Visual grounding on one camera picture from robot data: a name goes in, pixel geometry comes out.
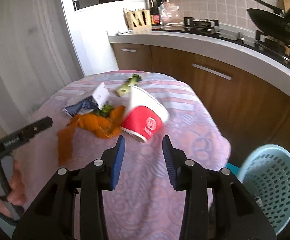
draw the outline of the striped tablecloth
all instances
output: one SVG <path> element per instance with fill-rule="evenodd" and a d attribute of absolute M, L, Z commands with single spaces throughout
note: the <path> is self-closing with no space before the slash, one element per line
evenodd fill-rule
<path fill-rule="evenodd" d="M 217 171 L 225 166 L 230 145 L 187 84 L 158 73 L 140 75 L 143 80 L 138 86 L 165 106 L 170 120 L 146 144 L 121 133 L 126 139 L 126 151 L 120 180 L 116 190 L 103 192 L 108 234 L 115 240 L 176 240 L 185 192 L 175 192 L 169 183 L 162 153 L 163 136 L 169 135 L 173 146 L 184 150 L 188 158 Z M 114 91 L 130 76 L 130 73 L 103 73 L 85 77 L 57 92 L 32 116 L 34 120 L 50 116 L 54 124 L 17 152 L 28 197 L 25 208 L 59 168 L 56 134 L 69 122 L 68 116 L 61 113 L 67 101 L 104 82 L 110 92 L 109 103 L 127 105 L 128 95 L 118 98 Z M 73 139 L 74 157 L 66 167 L 69 170 L 85 167 L 105 149 L 113 147 L 116 140 L 100 139 L 89 131 L 77 129 Z M 75 217 L 75 237 L 79 238 L 77 211 Z"/>

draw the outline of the red paper cup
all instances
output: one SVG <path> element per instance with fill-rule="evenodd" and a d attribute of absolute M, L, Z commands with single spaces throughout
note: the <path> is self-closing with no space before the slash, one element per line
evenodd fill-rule
<path fill-rule="evenodd" d="M 141 142 L 147 142 L 168 121 L 165 107 L 145 90 L 131 86 L 129 106 L 121 129 Z"/>

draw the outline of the drawer handle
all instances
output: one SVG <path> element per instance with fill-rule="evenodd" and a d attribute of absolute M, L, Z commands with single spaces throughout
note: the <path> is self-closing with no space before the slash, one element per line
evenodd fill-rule
<path fill-rule="evenodd" d="M 137 52 L 135 49 L 121 49 L 122 51 Z"/>
<path fill-rule="evenodd" d="M 202 70 L 205 70 L 207 72 L 213 73 L 213 74 L 218 75 L 218 76 L 220 76 L 222 78 L 226 78 L 227 80 L 232 80 L 232 78 L 230 76 L 227 76 L 227 75 L 225 75 L 225 74 L 223 74 L 221 72 L 215 71 L 213 69 L 210 69 L 210 68 L 207 68 L 207 67 L 203 67 L 203 66 L 200 66 L 200 65 L 197 65 L 197 64 L 194 64 L 194 63 L 192 64 L 192 66 L 193 67 L 197 67 L 197 68 L 202 69 Z"/>

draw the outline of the blue plastic basket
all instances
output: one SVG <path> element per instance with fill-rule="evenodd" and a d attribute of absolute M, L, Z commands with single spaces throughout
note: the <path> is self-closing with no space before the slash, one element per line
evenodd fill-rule
<path fill-rule="evenodd" d="M 290 153 L 274 144 L 261 146 L 237 177 L 252 196 L 261 197 L 262 211 L 278 235 L 290 221 Z"/>

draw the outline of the human hand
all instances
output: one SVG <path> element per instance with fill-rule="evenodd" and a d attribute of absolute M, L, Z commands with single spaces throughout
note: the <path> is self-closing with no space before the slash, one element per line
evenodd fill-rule
<path fill-rule="evenodd" d="M 22 183 L 22 174 L 20 172 L 20 164 L 17 161 L 13 163 L 13 175 L 10 180 L 11 193 L 7 196 L 7 201 L 16 206 L 22 206 L 27 200 L 25 185 Z M 11 214 L 3 201 L 0 199 L 0 212 L 11 218 Z"/>

